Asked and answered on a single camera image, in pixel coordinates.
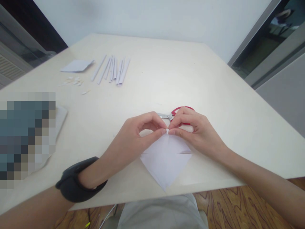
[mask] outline gray pants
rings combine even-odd
[[[114,228],[203,228],[207,216],[198,211],[193,194],[126,203],[121,212],[106,220],[104,229]]]

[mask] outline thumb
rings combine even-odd
[[[173,128],[168,132],[169,135],[176,135],[180,138],[183,138],[184,140],[191,142],[192,141],[192,133],[180,129],[180,128]]]
[[[162,137],[163,134],[166,133],[166,129],[158,129],[154,132],[152,132],[149,135],[146,135],[145,137],[142,137],[142,140],[144,140],[147,147],[149,147],[151,144],[153,144],[155,141],[157,141],[160,137]]]

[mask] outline finger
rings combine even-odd
[[[186,130],[183,130],[183,129],[180,129],[180,128],[171,129],[168,132],[168,134],[169,135],[176,135],[176,136],[178,136],[180,138],[183,138],[184,140],[186,140],[188,142],[191,142],[192,139],[193,139],[192,133],[187,132]]]
[[[195,111],[190,109],[190,108],[187,108],[187,107],[181,107],[177,111],[176,115],[183,115],[183,114],[185,114],[185,115],[193,115],[193,114],[195,114]]]
[[[175,115],[171,124],[169,125],[169,129],[177,128],[181,123],[189,123],[193,127],[196,125],[196,116],[192,114],[179,114]]]
[[[167,126],[166,126],[165,122],[162,120],[162,118],[160,118],[160,116],[157,115],[157,113],[154,112],[154,111],[142,114],[139,117],[140,117],[140,120],[142,122],[142,125],[144,125],[145,123],[149,123],[149,122],[153,121],[160,128],[165,128],[165,129],[167,128]]]
[[[153,133],[142,137],[142,141],[144,142],[144,146],[147,149],[151,144],[157,141],[162,135],[166,133],[166,129],[158,129]]]

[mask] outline scissors handle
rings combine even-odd
[[[172,111],[172,115],[175,116],[175,114],[177,113],[177,110],[179,110],[180,108],[181,108],[181,107],[178,107],[178,108],[174,109],[174,110]]]

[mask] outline scissors blade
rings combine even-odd
[[[159,115],[160,118],[168,118],[168,119],[172,118],[172,116],[173,116],[172,114],[168,115],[168,114],[161,114],[161,113],[157,113],[157,115]]]

